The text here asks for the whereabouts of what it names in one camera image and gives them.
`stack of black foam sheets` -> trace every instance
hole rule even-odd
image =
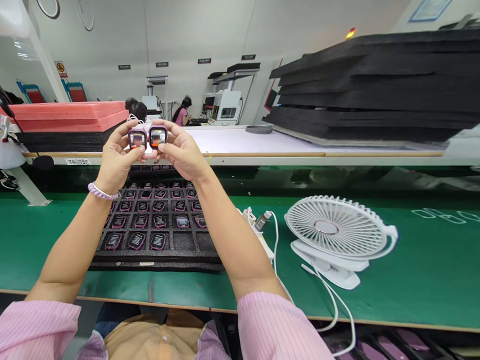
[[[33,153],[101,152],[114,130],[125,121],[103,132],[18,132],[18,141]]]
[[[265,121],[323,139],[444,142],[480,123],[480,30],[361,36],[274,69]]]
[[[151,191],[149,199],[142,198],[144,191]],[[156,198],[158,191],[164,192],[163,198]],[[136,180],[130,180],[120,192],[122,194],[121,199],[113,202],[112,211],[105,223],[90,270],[200,272],[221,272],[224,270],[208,229],[200,227],[195,221],[195,217],[202,216],[203,212],[201,208],[200,210],[198,208],[193,210],[194,202],[198,202],[199,199],[191,184],[183,180],[169,182],[161,180],[136,182]],[[174,195],[178,195],[174,192],[179,192],[180,197],[174,198]],[[155,211],[154,209],[158,201],[164,202],[161,211]],[[184,211],[175,210],[178,201],[185,202]],[[122,202],[129,202],[128,211],[121,211]],[[147,203],[146,211],[140,211],[140,203]],[[165,227],[155,226],[154,217],[157,215],[164,216]],[[145,227],[135,226],[138,216],[148,217]],[[188,218],[188,227],[178,227],[178,216]],[[121,221],[116,222],[118,217],[126,218],[124,225],[120,228],[118,226]],[[107,243],[112,233],[121,235],[121,242],[116,249],[108,249]],[[129,241],[136,233],[145,235],[145,240],[139,249],[129,247]],[[151,247],[152,240],[157,234],[164,236],[162,249],[152,249]]]

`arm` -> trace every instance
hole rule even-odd
[[[140,159],[144,163],[144,159],[148,159],[143,146],[129,153],[124,151],[128,144],[126,134],[137,123],[136,120],[128,121],[119,126],[103,147],[95,184],[107,194],[115,194],[123,187],[135,161]],[[111,204],[111,200],[101,199],[92,193],[86,196],[70,225],[53,245],[26,301],[75,301],[99,244]]]
[[[288,299],[275,276],[259,239],[225,193],[194,139],[181,127],[164,120],[171,132],[151,158],[167,159],[186,180],[192,181],[208,231],[225,266],[237,300],[252,292],[278,294]]]

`wooden table edge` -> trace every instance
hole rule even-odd
[[[7,289],[0,288],[0,293],[27,295],[29,291],[7,290]],[[161,302],[122,300],[122,299],[112,299],[107,297],[93,297],[93,296],[77,296],[76,298],[78,300],[89,300],[89,301],[96,301],[96,302],[134,304],[134,305],[152,306],[157,308],[199,310],[199,311],[208,311],[208,312],[216,312],[216,313],[238,314],[237,310],[222,309],[217,307],[185,306],[185,305],[175,305],[175,304],[168,304],[168,303],[161,303]],[[331,321],[333,319],[332,316],[307,316],[307,318],[310,320],[320,320],[320,321]],[[350,320],[348,318],[339,317],[338,321],[342,323],[348,323]],[[480,334],[480,328],[474,328],[474,327],[430,325],[430,324],[395,322],[395,321],[376,321],[376,320],[366,320],[366,319],[364,320],[364,319],[357,319],[357,318],[354,319],[354,321],[355,321],[355,324],[367,324],[367,325],[391,326],[391,327],[412,328],[412,329],[429,329],[429,330],[454,331],[454,332]]]

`green workbench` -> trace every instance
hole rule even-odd
[[[20,196],[0,194],[0,292],[24,294],[32,288],[50,248],[74,217],[85,194],[46,194],[46,197],[54,201],[46,207],[30,207]],[[278,275],[307,316],[331,319],[333,307],[327,291],[316,277],[301,269],[301,259],[290,248],[295,236],[283,217],[299,198],[232,196],[231,199],[241,210],[252,206],[256,215],[265,210],[275,212],[280,234]],[[371,261],[359,273],[360,286],[354,290],[335,286],[355,321],[480,332],[480,222],[468,220],[455,224],[412,213],[415,209],[435,208],[451,215],[466,211],[480,216],[478,202],[355,200],[371,207],[387,225],[396,225],[400,235],[391,254]],[[273,224],[267,227],[264,237],[273,248]],[[222,312],[237,309],[226,273],[89,271],[79,295],[89,300]],[[340,315],[347,319],[341,309]]]

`bracelet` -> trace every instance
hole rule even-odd
[[[115,195],[108,195],[107,193],[100,190],[97,185],[95,185],[95,181],[88,184],[88,191],[90,191],[96,197],[106,200],[115,200],[121,196],[120,191],[117,191]]]

